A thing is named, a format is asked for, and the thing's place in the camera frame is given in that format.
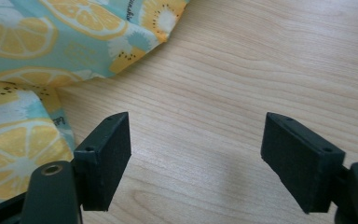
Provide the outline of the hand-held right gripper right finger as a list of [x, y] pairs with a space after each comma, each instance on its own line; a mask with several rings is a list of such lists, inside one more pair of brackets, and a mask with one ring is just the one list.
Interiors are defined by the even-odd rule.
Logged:
[[325, 213], [345, 152], [295, 119], [268, 112], [261, 158], [305, 213]]

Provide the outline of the teal citrus print cloth bag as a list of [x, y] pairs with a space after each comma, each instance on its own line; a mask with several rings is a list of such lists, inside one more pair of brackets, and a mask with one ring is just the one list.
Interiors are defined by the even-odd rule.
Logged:
[[189, 0], [0, 0], [0, 202], [69, 161], [59, 87], [112, 77], [165, 42]]

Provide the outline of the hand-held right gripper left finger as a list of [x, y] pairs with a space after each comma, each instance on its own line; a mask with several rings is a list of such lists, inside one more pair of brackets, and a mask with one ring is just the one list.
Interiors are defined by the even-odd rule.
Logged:
[[85, 211], [107, 211], [131, 157], [129, 113], [105, 118], [74, 156], [80, 204]]

